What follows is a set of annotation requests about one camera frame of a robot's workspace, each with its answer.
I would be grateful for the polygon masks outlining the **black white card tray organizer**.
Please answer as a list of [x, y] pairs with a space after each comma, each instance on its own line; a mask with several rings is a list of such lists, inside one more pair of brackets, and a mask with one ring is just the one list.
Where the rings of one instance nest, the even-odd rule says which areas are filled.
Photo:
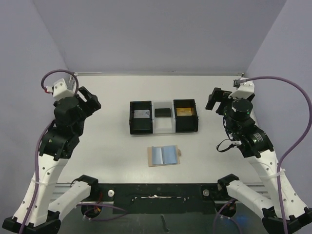
[[131, 135], [196, 133], [199, 121], [194, 99], [131, 101]]

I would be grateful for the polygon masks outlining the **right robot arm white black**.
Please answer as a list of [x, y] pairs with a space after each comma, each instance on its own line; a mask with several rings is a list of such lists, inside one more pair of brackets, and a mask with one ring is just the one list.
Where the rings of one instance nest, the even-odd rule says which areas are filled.
[[294, 191], [278, 160], [267, 134], [251, 117], [254, 94], [233, 97], [230, 91], [215, 87], [208, 97], [206, 110], [223, 117], [225, 132], [243, 157], [255, 169], [269, 198], [255, 192], [237, 176], [229, 174], [217, 181], [217, 193], [222, 199], [234, 198], [260, 217], [270, 234], [293, 234], [312, 222], [312, 210]]

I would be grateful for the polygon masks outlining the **black card in tray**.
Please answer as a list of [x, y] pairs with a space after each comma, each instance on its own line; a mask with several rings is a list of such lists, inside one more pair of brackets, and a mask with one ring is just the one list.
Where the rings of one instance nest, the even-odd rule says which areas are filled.
[[171, 117], [172, 110], [171, 108], [156, 108], [155, 117]]

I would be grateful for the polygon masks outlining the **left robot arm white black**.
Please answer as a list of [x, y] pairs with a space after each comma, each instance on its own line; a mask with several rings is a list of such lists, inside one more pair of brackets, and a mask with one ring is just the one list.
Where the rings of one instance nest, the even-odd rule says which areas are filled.
[[82, 175], [77, 185], [51, 202], [59, 176], [83, 134], [86, 118], [101, 108], [97, 96], [85, 87], [78, 91], [54, 102], [55, 118], [36, 145], [34, 175], [20, 207], [4, 220], [5, 230], [15, 234], [56, 234], [64, 217], [79, 202], [98, 197], [98, 180]]

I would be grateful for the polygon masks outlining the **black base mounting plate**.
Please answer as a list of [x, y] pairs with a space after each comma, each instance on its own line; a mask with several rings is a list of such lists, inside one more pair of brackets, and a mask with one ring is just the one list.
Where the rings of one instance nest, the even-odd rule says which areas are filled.
[[214, 214], [232, 198], [218, 189], [216, 183], [187, 184], [108, 184], [83, 202], [112, 203], [129, 214]]

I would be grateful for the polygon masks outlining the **aluminium frame rail front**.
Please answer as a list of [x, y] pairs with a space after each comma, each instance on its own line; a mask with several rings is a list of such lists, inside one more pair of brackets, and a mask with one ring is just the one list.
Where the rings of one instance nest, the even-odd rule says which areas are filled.
[[[159, 195], [161, 193], [161, 190], [158, 189], [158, 186], [156, 188], [152, 188], [153, 184], [147, 184], [149, 188], [151, 188], [150, 192], [147, 192], [148, 196], [155, 196]], [[252, 189], [253, 191], [261, 194], [262, 196], [266, 197], [267, 199], [271, 199], [271, 196], [269, 195], [267, 189], [262, 183], [245, 183], [245, 185]], [[52, 195], [50, 196], [50, 202], [53, 202], [57, 200], [59, 197], [61, 197], [65, 192], [67, 192], [71, 188], [70, 183], [57, 183]]]

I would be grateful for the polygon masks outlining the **gold card in tray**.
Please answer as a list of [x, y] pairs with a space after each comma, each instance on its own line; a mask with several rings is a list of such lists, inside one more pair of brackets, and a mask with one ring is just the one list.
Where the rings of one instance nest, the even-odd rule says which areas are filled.
[[176, 108], [176, 115], [178, 117], [193, 116], [194, 115], [194, 109], [192, 107]]

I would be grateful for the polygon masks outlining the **silver grey credit card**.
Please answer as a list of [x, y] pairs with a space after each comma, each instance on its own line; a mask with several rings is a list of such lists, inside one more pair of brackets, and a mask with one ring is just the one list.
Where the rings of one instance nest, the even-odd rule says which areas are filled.
[[150, 110], [134, 110], [133, 112], [133, 118], [151, 118], [151, 112]]

